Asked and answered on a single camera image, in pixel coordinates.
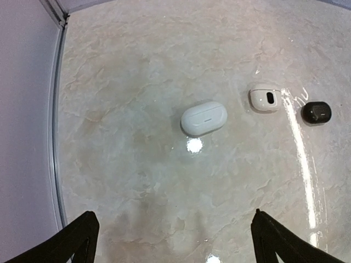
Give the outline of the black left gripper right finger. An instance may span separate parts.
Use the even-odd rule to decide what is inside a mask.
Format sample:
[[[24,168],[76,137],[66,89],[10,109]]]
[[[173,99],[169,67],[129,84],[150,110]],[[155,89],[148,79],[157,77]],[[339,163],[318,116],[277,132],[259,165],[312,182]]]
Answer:
[[[269,214],[256,210],[251,223],[257,262],[341,262],[300,239]]]

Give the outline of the white stem earbud charging case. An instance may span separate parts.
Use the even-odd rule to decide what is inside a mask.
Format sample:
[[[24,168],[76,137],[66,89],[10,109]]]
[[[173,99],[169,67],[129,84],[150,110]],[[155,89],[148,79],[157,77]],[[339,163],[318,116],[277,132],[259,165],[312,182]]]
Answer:
[[[281,90],[272,85],[259,83],[249,91],[253,108],[259,112],[275,112],[281,107]]]

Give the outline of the white oval earbud charging case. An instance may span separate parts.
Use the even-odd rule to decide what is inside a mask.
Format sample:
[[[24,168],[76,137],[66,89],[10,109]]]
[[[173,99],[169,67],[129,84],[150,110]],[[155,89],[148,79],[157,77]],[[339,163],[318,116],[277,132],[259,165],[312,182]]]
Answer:
[[[221,128],[227,117],[224,105],[210,101],[187,109],[180,119],[180,125],[186,134],[197,137]]]

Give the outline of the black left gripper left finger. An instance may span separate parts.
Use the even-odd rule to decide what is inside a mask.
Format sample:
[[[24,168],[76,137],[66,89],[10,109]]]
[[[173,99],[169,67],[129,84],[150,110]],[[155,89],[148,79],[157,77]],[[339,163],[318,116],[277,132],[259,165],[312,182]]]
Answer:
[[[8,262],[94,262],[98,233],[96,214],[85,211],[50,239]]]

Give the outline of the black earbud charging case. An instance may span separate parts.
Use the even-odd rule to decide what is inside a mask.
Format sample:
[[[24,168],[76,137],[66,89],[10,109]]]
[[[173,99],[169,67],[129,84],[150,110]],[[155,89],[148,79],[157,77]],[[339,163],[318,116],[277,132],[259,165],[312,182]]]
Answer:
[[[301,116],[309,124],[324,124],[331,119],[332,111],[326,102],[312,101],[302,107]]]

